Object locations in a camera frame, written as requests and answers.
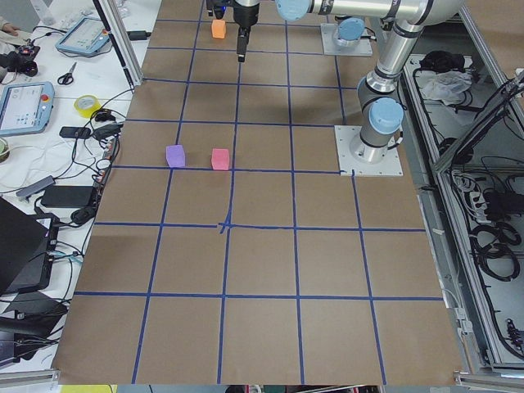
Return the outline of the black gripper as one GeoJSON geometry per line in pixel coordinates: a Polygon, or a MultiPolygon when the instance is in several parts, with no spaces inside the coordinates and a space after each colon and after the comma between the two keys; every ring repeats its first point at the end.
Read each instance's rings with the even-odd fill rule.
{"type": "Polygon", "coordinates": [[[258,22],[260,0],[233,0],[233,19],[237,32],[237,60],[244,62],[250,39],[250,27],[258,22]]]}

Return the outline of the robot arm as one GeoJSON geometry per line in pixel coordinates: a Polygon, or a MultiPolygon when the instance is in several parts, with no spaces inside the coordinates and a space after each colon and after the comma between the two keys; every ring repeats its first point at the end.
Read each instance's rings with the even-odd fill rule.
{"type": "Polygon", "coordinates": [[[284,20],[299,20],[308,13],[334,16],[367,16],[394,21],[377,64],[358,88],[364,125],[350,142],[351,155],[376,164],[385,157],[388,143],[399,129],[404,111],[389,95],[428,25],[438,25],[459,12],[463,1],[277,1],[284,20]]]}

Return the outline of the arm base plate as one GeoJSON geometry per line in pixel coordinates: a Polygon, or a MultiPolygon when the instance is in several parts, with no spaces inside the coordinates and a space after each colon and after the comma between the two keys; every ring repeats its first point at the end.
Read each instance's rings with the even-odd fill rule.
{"type": "Polygon", "coordinates": [[[360,137],[358,125],[336,125],[339,173],[356,177],[401,177],[403,175],[397,148],[391,149],[395,138],[390,137],[385,147],[369,147],[360,137]]]}
{"type": "Polygon", "coordinates": [[[373,54],[371,39],[365,34],[352,40],[343,39],[339,35],[338,25],[328,23],[322,23],[320,31],[323,54],[326,56],[371,56],[373,54]]]}

